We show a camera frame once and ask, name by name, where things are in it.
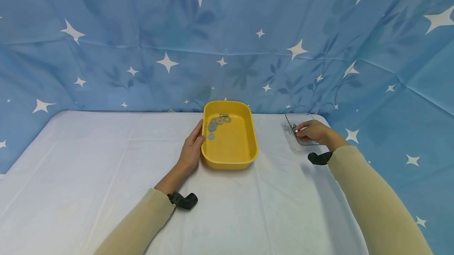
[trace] person's left hand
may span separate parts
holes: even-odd
[[[185,139],[177,165],[187,169],[188,173],[197,167],[200,160],[201,145],[206,136],[201,134],[203,120],[200,120],[192,133]]]

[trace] finger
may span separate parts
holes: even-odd
[[[317,122],[317,120],[305,121],[305,122],[299,124],[298,126],[296,126],[295,129],[296,129],[296,130],[301,130],[301,129],[304,128],[304,127],[313,126],[316,122]]]
[[[205,135],[202,135],[202,136],[198,136],[196,141],[194,142],[194,145],[196,147],[201,147],[201,145],[203,144],[203,142],[206,140],[207,136]]]
[[[188,141],[190,141],[191,144],[194,144],[194,142],[195,142],[197,136],[200,135],[202,124],[203,124],[203,119],[201,119],[201,120],[199,121],[199,123],[197,124],[197,126],[194,128],[194,130],[192,130],[191,134],[189,135]]]
[[[299,137],[311,137],[315,133],[315,127],[305,127],[304,129],[301,129],[298,133],[296,133],[297,136]]]
[[[298,137],[298,139],[300,139],[301,141],[312,141],[312,139],[309,137]]]

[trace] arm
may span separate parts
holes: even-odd
[[[148,190],[140,202],[113,229],[96,250],[95,255],[142,255],[153,237],[165,225],[174,206],[167,194],[173,194],[198,165],[202,120],[184,142],[177,164],[154,189]]]
[[[400,198],[356,147],[319,121],[302,123],[296,129],[301,129],[300,138],[317,141],[334,152],[329,170],[347,198],[370,255],[433,254]]]

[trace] hand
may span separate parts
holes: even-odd
[[[187,169],[188,173],[197,167],[200,160],[200,148],[206,139],[206,136],[201,135],[202,124],[203,120],[200,120],[192,133],[184,141],[180,158],[176,164],[176,166]]]
[[[335,130],[317,120],[310,120],[296,126],[299,130],[296,135],[302,141],[316,141],[321,145],[326,145],[329,151],[348,145],[347,141]]]

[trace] person's right hand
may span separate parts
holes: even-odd
[[[310,120],[296,126],[299,130],[296,135],[302,141],[316,141],[321,145],[326,145],[329,151],[348,145],[348,142],[335,130],[317,120]]]

